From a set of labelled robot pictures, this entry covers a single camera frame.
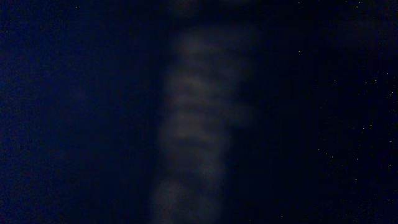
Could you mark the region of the blue pasta box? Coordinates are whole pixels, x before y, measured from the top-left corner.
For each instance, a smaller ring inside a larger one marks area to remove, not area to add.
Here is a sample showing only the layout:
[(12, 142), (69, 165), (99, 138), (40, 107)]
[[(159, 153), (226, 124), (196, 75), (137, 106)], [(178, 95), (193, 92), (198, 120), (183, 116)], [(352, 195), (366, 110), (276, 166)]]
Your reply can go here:
[(202, 26), (178, 33), (164, 79), (160, 167), (152, 192), (156, 224), (217, 223), (223, 210), (231, 128), (252, 120), (236, 100), (251, 71), (253, 26)]

